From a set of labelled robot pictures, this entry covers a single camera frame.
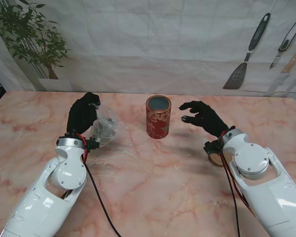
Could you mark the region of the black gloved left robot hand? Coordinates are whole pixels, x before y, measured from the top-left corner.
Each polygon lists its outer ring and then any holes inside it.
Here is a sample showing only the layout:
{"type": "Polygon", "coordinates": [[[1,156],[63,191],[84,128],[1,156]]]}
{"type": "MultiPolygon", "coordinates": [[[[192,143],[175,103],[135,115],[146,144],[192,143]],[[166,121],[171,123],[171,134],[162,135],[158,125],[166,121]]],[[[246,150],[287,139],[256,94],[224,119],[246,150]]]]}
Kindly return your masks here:
{"type": "Polygon", "coordinates": [[[87,92],[76,100],[69,111],[67,122],[68,134],[83,134],[97,119],[97,109],[101,105],[100,97],[87,92]]]}

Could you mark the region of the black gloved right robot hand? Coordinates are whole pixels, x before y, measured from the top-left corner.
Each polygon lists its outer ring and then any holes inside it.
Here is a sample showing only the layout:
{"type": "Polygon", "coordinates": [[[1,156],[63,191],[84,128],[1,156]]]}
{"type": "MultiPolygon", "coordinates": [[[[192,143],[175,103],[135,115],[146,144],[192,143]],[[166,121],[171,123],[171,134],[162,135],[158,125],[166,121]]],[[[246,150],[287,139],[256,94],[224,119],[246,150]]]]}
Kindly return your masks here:
{"type": "Polygon", "coordinates": [[[207,133],[217,138],[229,130],[217,113],[202,101],[185,102],[179,109],[181,111],[189,109],[189,112],[194,114],[194,116],[182,116],[181,121],[202,127],[207,133]]]}

